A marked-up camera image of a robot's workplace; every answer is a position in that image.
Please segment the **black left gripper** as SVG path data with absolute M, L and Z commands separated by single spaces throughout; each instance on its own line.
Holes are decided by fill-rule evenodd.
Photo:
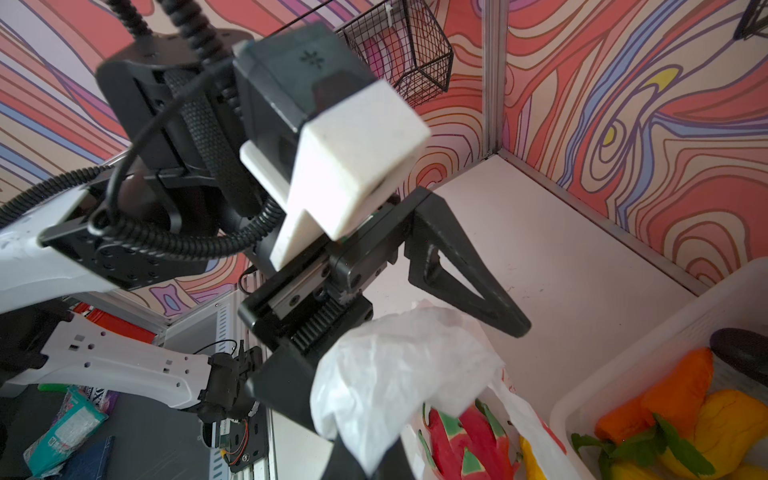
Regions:
M 397 204 L 386 202 L 348 240 L 313 242 L 245 298 L 239 317 L 273 355 L 247 377 L 247 393 L 312 429 L 310 391 L 320 358 L 372 317 L 363 291 L 400 255 L 417 288 L 515 338 L 530 331 L 447 202 L 420 187 Z

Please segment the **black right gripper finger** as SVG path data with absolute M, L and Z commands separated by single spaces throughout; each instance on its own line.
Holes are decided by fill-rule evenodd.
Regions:
M 337 437 L 322 480 L 413 480 L 414 475 L 408 463 L 401 440 L 397 440 L 384 455 L 376 471 L 368 476 L 358 461 Z

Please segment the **white plastic grocery bag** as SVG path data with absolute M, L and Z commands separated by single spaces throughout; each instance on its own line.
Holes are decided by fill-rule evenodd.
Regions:
M 575 479 L 564 446 L 510 390 L 505 364 L 477 321 L 427 302 L 344 333 L 319 361 L 310 394 L 315 431 L 340 437 L 367 475 L 424 404 L 451 416 L 490 389 L 549 479 Z

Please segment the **pink toy dragon fruit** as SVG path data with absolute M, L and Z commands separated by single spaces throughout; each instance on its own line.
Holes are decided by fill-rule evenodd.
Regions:
M 427 464 L 439 479 L 513 479 L 522 456 L 484 402 L 476 400 L 458 417 L 424 404 L 418 438 Z

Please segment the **yellow toy pear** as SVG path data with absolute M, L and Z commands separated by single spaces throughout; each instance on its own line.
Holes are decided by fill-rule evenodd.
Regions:
M 547 480 L 546 475 L 539 466 L 533 453 L 532 446 L 527 439 L 520 436 L 519 444 L 522 454 L 523 465 L 527 480 Z

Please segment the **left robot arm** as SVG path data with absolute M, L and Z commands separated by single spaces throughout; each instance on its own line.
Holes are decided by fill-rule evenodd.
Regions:
M 409 282 L 509 335 L 529 319 L 446 202 L 398 199 L 428 140 L 416 114 L 454 53 L 422 1 L 384 1 L 331 29 L 298 18 L 263 40 L 164 1 L 158 36 L 128 1 L 133 42 L 98 84 L 131 145 L 117 166 L 64 173 L 1 209 L 1 380 L 97 384 L 205 423 L 260 407 L 312 424 L 322 355 L 372 318 L 364 289 L 399 255 Z M 64 298 L 133 290 L 247 255 L 266 284 L 239 314 L 272 351 L 235 359 L 89 344 Z

